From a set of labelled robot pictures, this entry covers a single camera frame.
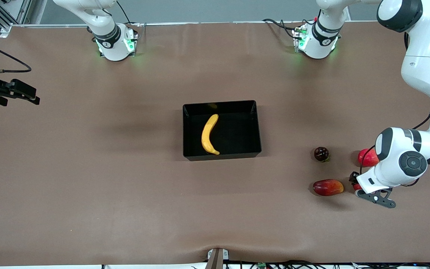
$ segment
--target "black box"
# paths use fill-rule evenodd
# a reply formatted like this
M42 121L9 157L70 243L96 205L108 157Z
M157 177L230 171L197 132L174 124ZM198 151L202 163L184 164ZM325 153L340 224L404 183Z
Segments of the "black box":
M261 152L260 129L255 101L185 104L184 157L191 161L251 158ZM202 131L208 119L218 114L210 142L220 152L202 147Z

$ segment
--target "table surface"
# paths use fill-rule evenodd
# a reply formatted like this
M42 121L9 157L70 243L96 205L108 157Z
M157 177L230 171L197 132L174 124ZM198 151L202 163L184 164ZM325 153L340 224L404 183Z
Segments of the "table surface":
M0 48L41 105L0 107L0 265L232 260L430 262L430 167L386 209L354 196L357 150L413 127L430 100L400 75L402 35L343 27L326 59L266 24L150 26L138 53L100 58L79 29L14 27ZM0 68L19 68L0 55ZM254 99L263 152L189 162L182 105ZM329 163L311 151L325 146ZM345 193L319 197L313 182Z

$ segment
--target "yellow banana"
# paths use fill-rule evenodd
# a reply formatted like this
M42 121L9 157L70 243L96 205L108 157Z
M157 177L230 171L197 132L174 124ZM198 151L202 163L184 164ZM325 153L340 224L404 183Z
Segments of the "yellow banana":
M219 155L220 152L216 151L213 147L212 143L210 142L210 132L212 131L213 127L215 126L216 122L218 121L218 114L213 114L210 119L208 119L207 123L205 124L205 127L203 128L202 132L202 146L205 149L206 152L212 153L215 155Z

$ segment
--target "dark purple fruit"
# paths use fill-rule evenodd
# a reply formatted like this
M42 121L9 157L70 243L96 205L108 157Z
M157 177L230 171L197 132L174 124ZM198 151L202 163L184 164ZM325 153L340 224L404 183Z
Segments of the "dark purple fruit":
M328 162L330 160L330 152L324 146L315 148L314 158L320 162Z

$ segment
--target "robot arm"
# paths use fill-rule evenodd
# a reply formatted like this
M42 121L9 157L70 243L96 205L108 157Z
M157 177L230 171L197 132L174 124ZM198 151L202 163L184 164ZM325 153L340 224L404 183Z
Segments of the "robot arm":
M315 59L328 56L334 49L338 34L346 21L345 8L358 2L377 4L381 0L316 0L320 7L318 20L304 24L300 33L294 33L301 38L295 40L295 48Z
M99 51L108 60L121 61L135 53L137 36L124 24L116 24L105 9L116 0L53 0L83 20L96 38Z
M388 29L409 34L401 75L430 97L430 0L383 0L377 17ZM406 184L425 173L430 165L430 127L427 131L387 128L377 137L376 153L380 162L357 176L366 194Z

